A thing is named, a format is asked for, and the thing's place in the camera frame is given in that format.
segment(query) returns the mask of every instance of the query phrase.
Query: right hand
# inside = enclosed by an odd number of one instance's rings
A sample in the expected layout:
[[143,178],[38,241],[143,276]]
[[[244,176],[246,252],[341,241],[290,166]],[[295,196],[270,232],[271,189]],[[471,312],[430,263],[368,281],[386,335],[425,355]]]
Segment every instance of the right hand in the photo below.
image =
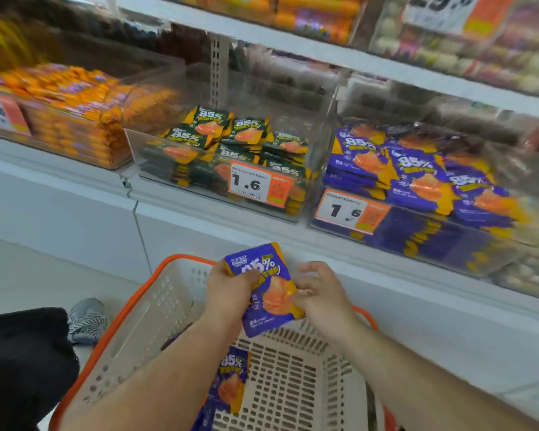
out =
[[306,312],[311,324],[329,342],[337,344],[353,326],[363,325],[352,310],[345,290],[327,263],[309,261],[298,267],[305,275],[294,280],[298,292],[292,296],[295,305]]

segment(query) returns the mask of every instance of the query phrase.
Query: hand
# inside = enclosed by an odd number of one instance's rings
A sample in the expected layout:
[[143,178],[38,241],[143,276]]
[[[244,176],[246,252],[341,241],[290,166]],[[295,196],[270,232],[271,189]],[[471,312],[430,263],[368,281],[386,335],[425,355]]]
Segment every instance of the hand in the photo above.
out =
[[302,274],[316,272],[294,280],[298,292],[294,304],[306,312],[311,324],[331,343],[339,344],[355,324],[362,325],[352,310],[345,290],[327,263],[310,261],[298,267]]
[[241,317],[248,308],[252,284],[257,282],[257,269],[230,277],[223,260],[218,261],[208,275],[206,310],[201,320],[207,322],[219,335],[233,342],[240,335]]

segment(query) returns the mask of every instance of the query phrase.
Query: forearm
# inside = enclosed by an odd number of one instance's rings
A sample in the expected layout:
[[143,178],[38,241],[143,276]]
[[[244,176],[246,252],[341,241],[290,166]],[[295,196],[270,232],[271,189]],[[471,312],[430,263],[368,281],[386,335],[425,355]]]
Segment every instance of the forearm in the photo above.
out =
[[539,423],[382,333],[355,324],[338,347],[407,431],[529,431]]
[[189,430],[231,343],[215,325],[198,320],[64,431]]

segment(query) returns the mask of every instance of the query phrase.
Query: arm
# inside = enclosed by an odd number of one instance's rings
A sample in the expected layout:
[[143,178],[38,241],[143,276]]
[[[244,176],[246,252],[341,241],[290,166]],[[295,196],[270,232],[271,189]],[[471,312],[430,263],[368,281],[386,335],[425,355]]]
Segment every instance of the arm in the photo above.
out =
[[157,358],[63,431],[189,431],[220,361],[241,331],[258,271],[230,278],[223,262],[208,277],[200,319]]
[[296,282],[294,302],[407,431],[539,431],[539,422],[362,323],[325,263],[300,271],[318,276]]

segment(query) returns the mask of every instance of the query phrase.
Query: clear acrylic display box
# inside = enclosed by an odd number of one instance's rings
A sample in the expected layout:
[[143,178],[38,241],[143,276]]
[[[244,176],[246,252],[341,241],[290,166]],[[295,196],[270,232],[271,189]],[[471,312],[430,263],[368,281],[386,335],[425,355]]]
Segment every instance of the clear acrylic display box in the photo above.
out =
[[[195,64],[182,72],[172,71],[142,81],[132,90],[124,105],[123,125],[140,176],[297,221],[329,151],[334,88],[317,94],[234,71],[228,72],[227,88],[213,81],[217,87],[211,84],[208,65]],[[167,98],[154,106],[147,97],[159,91]],[[195,106],[231,111],[235,118],[268,118],[271,131],[308,141],[305,163],[295,169],[264,166],[263,153],[252,154],[246,160],[239,153],[212,152],[160,137],[179,126]],[[132,113],[130,108],[145,110]],[[179,147],[185,148],[189,160],[172,157],[175,151],[171,148]],[[281,193],[279,202],[271,202],[270,198],[275,198],[270,194],[272,189],[267,196],[262,194],[262,202],[238,195],[230,184],[230,180],[234,181],[230,176],[235,166],[248,166],[253,172],[269,174],[272,181],[284,180],[289,186]]]

